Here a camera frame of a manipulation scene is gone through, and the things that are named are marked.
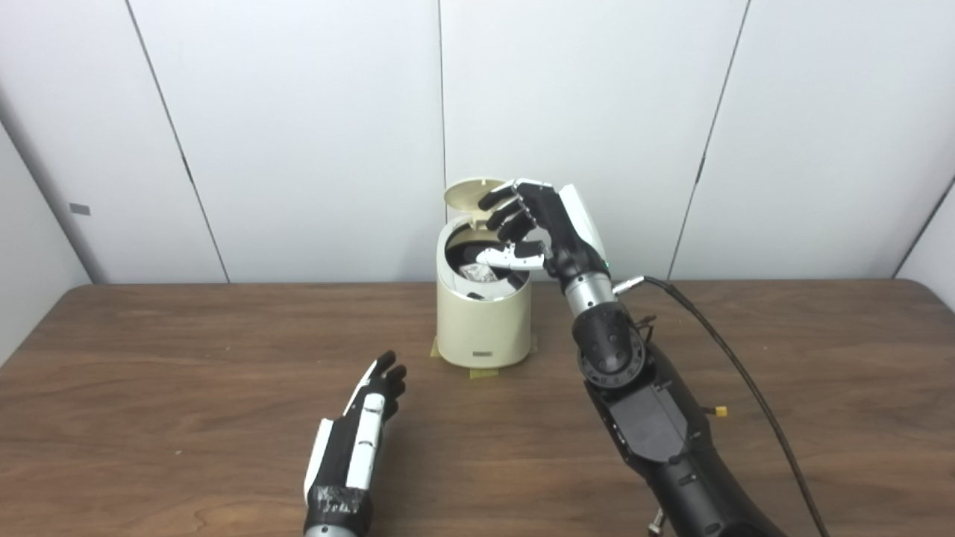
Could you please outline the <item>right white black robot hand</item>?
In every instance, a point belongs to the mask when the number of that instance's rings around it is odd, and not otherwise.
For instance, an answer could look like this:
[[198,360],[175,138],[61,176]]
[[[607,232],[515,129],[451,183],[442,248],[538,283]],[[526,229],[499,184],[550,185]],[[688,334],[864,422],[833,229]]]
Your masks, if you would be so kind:
[[492,188],[477,208],[490,212],[488,229],[499,240],[521,242],[534,229],[549,235],[550,251],[543,268],[565,288],[575,278],[596,272],[610,276],[607,262],[574,227],[569,209],[558,191],[549,183],[535,180],[509,180]]

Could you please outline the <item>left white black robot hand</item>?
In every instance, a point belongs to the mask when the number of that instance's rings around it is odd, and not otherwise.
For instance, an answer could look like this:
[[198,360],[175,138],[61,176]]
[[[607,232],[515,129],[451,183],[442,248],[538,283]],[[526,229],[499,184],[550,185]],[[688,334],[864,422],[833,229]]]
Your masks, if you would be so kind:
[[373,472],[407,373],[395,352],[385,351],[356,383],[341,416],[321,419],[303,482],[304,536],[367,536],[371,531]]

